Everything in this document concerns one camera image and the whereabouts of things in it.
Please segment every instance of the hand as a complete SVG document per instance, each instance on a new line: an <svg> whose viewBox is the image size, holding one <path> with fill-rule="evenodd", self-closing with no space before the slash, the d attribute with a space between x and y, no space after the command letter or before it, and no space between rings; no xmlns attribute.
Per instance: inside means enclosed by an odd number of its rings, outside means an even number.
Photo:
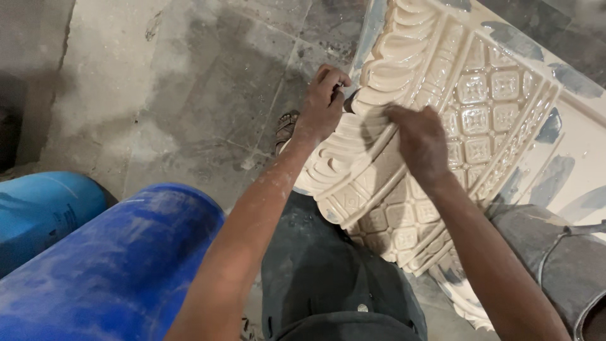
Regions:
<svg viewBox="0 0 606 341"><path fill-rule="evenodd" d="M345 102L342 86L351 86L347 74L328 64L320 66L307 87L293 139L311 141L317 146L335 131Z"/></svg>
<svg viewBox="0 0 606 341"><path fill-rule="evenodd" d="M430 194L439 180L451 174L446 134L438 113L431 107L416 112L395 105L388 106L384 113L399 127L400 153L410 173Z"/></svg>

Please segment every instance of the black trousers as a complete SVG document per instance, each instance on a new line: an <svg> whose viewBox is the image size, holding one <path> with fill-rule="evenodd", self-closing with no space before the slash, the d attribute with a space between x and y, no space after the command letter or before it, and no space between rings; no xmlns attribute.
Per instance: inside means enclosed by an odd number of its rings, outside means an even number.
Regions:
<svg viewBox="0 0 606 341"><path fill-rule="evenodd" d="M290 194L261 278L267 339L308 316L367 308L427 340L425 316L402 270L324 220L312 197Z"/></svg>

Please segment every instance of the blue plastic drum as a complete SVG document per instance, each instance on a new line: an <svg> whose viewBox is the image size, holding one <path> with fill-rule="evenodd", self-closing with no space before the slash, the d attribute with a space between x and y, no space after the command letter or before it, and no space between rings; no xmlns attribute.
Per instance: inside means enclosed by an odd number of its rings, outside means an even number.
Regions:
<svg viewBox="0 0 606 341"><path fill-rule="evenodd" d="M143 189L0 280L0 339L161 340L224 220L192 187Z"/></svg>
<svg viewBox="0 0 606 341"><path fill-rule="evenodd" d="M105 209L101 188L76 173L38 173L0 183L0 278Z"/></svg>

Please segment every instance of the foot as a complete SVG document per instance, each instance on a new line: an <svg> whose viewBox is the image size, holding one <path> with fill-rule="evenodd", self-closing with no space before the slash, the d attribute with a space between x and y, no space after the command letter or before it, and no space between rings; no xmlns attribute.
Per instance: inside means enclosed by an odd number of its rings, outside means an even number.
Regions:
<svg viewBox="0 0 606 341"><path fill-rule="evenodd" d="M278 119L278 129L276 129L276 156L288 140L293 136L295 124L299 118L297 110L291 110Z"/></svg>

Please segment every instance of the dusty floor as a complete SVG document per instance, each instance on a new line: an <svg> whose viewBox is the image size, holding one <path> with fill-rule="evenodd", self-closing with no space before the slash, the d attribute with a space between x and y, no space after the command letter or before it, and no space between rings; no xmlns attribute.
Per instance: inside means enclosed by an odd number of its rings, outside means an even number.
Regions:
<svg viewBox="0 0 606 341"><path fill-rule="evenodd" d="M606 85L606 35L580 25L574 0L480 2ZM275 121L299 107L315 69L349 68L366 8L364 0L73 4L0 5L9 32L0 46L17 47L0 49L0 98L25 112L20 170L82 172L118 198L177 181L227 212L273 158ZM429 276L411 282L430 340L498 339L473 331Z"/></svg>

